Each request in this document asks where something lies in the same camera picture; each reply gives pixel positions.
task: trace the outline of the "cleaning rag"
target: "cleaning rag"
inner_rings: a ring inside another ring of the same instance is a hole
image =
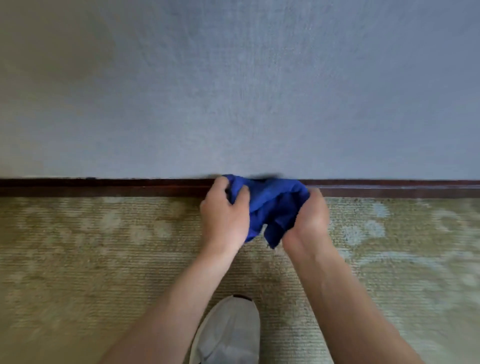
[[[250,228],[245,242],[260,234],[266,224],[264,237],[272,249],[278,245],[283,234],[293,227],[300,207],[310,196],[307,187],[297,180],[250,180],[233,174],[225,177],[230,182],[226,192],[231,204],[244,184],[250,190]]]

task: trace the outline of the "white sneaker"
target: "white sneaker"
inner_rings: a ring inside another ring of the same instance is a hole
[[[207,314],[192,343],[190,364],[258,364],[260,315],[245,296],[224,298]]]

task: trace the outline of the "gray textured wall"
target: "gray textured wall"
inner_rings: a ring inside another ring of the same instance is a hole
[[[478,0],[4,0],[0,176],[480,179]]]

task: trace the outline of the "baseboard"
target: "baseboard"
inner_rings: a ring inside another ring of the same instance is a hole
[[[480,198],[480,181],[301,180],[327,197]],[[203,197],[213,179],[0,179],[0,197]]]

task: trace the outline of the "floor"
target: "floor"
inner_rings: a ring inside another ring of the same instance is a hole
[[[195,257],[198,199],[0,199],[0,362],[95,363]],[[329,198],[333,241],[427,363],[480,356],[480,199]],[[331,363],[288,257],[245,245],[210,306],[252,297],[261,363]]]

